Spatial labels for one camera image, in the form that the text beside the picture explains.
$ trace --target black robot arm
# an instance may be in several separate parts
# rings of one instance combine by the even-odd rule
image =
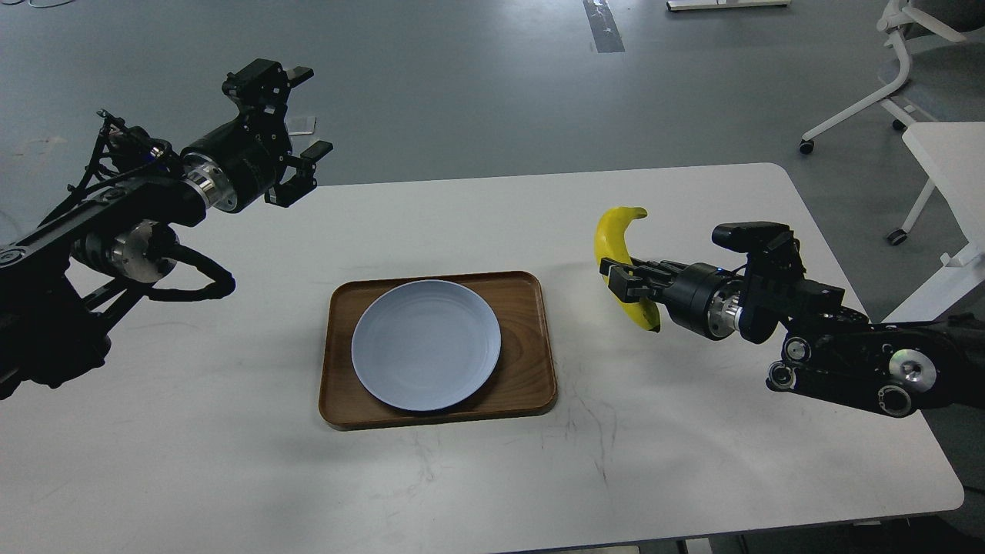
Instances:
[[[706,263],[618,263],[600,272],[622,302],[663,304],[671,319],[712,340],[738,330],[764,342],[787,335],[766,385],[893,417],[957,402],[985,407],[985,322],[970,314],[937,321],[870,323],[844,307],[844,290],[804,277],[800,243],[786,225],[719,225],[712,241],[744,253],[730,271]]]
[[[213,206],[239,212],[261,195],[287,207],[314,188],[315,163],[332,145],[318,141],[294,156],[284,122],[291,90],[312,75],[263,59],[229,73],[223,92],[238,116],[180,156],[166,141],[99,112],[103,124],[80,183],[37,229],[0,246],[0,398],[22,381],[57,387],[103,365],[107,333],[141,299],[232,293],[232,275],[180,244],[170,225],[193,227]],[[287,168],[294,175],[282,182]],[[70,257],[110,281],[80,296],[65,276]],[[192,291],[154,287],[177,263],[212,283]]]

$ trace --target banana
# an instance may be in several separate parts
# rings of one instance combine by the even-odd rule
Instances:
[[[634,219],[646,217],[643,208],[618,206],[610,208],[602,214],[599,226],[595,229],[595,267],[602,262],[603,257],[611,258],[619,263],[632,263],[629,250],[625,247],[625,230]],[[609,277],[602,278],[609,284]],[[625,314],[634,323],[647,331],[660,330],[660,312],[657,305],[649,299],[641,299],[635,304],[626,304],[616,299],[623,307]]]

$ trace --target plate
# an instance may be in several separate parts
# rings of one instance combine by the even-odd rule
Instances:
[[[391,406],[439,410],[486,382],[500,341],[493,309],[471,289],[412,281],[362,314],[353,332],[353,368],[366,390]]]

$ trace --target chair wheel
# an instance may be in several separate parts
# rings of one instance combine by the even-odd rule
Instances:
[[[897,246],[908,237],[909,235],[902,229],[893,229],[888,235],[886,235],[886,242],[888,242],[890,246]]]

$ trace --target brown wooden tray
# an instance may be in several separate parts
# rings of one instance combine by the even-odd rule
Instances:
[[[390,289],[420,279],[452,281],[478,293],[498,318],[502,335],[499,361],[489,380],[465,400],[433,412],[401,410],[377,400],[362,386],[352,359],[353,331],[366,308]],[[558,382],[541,284],[529,273],[353,281],[332,295],[318,410],[336,429],[538,415],[550,411],[557,398]]]

